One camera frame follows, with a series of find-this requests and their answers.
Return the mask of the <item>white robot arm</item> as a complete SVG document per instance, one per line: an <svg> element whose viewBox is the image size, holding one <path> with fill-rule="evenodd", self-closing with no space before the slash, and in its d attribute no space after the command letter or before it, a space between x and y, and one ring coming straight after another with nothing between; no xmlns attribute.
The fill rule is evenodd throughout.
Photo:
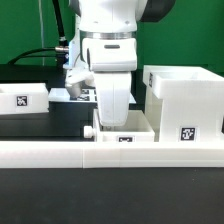
<svg viewBox="0 0 224 224"><path fill-rule="evenodd" d="M81 83L96 88L103 126L122 126L128 116L131 73L137 69L137 23L158 22L176 0L70 0L79 16L79 45L69 46L65 86L72 97Z"/></svg>

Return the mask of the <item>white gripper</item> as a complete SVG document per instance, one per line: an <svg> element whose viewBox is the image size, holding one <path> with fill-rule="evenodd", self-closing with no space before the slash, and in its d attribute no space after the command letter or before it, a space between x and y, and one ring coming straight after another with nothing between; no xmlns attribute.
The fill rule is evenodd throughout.
<svg viewBox="0 0 224 224"><path fill-rule="evenodd" d="M127 120L131 72L137 69L136 40L84 38L82 56L96 87L102 126L123 126Z"/></svg>

